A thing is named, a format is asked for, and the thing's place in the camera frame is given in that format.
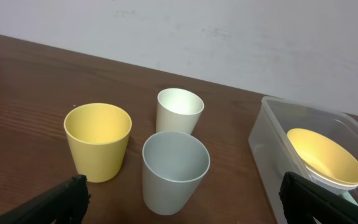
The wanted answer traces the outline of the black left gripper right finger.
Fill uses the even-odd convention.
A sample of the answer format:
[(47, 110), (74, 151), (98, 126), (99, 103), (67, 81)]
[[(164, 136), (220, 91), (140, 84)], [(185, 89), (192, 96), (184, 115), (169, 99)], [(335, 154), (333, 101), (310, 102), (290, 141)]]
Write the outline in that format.
[(288, 224), (358, 224), (358, 206), (312, 183), (286, 172), (279, 191)]

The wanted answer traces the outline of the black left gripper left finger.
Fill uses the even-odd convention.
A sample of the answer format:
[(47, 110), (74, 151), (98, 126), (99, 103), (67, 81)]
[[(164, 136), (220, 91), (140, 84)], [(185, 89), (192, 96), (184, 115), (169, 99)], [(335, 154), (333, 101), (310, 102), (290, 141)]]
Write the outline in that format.
[(90, 194), (85, 175), (75, 175), (0, 216), (0, 223), (81, 223)]

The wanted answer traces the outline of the pale green spoon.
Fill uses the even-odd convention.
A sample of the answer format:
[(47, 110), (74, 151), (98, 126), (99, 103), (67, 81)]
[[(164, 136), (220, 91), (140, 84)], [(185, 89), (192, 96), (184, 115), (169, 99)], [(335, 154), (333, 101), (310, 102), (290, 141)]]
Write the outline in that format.
[(356, 202), (356, 200), (353, 198), (353, 196), (349, 193), (349, 192), (345, 192), (343, 194), (341, 194), (341, 197), (345, 200), (347, 200), (350, 203), (353, 203), (354, 205), (358, 206), (358, 203)]

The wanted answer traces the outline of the white plastic bowl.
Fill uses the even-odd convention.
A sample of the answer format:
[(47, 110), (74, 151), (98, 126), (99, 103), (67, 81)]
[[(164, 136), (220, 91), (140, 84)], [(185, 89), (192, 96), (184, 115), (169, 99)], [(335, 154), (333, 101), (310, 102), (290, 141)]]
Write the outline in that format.
[(341, 195), (341, 194), (344, 194), (350, 190), (354, 190), (354, 189), (358, 188), (358, 184), (344, 185), (344, 184), (335, 183), (335, 182), (323, 177), (322, 175), (318, 174), (317, 172), (313, 171), (308, 166), (306, 166), (306, 168), (310, 172), (312, 178), (314, 178), (315, 183), (317, 185), (325, 188), (326, 190), (328, 190), (336, 195)]

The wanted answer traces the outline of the yellow plastic bowl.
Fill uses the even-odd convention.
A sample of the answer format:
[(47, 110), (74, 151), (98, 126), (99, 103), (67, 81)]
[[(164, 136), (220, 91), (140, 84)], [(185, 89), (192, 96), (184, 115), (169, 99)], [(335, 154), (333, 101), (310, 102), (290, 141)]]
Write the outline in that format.
[(358, 185), (358, 160), (338, 143), (303, 128), (289, 130), (287, 138), (310, 171), (335, 184)]

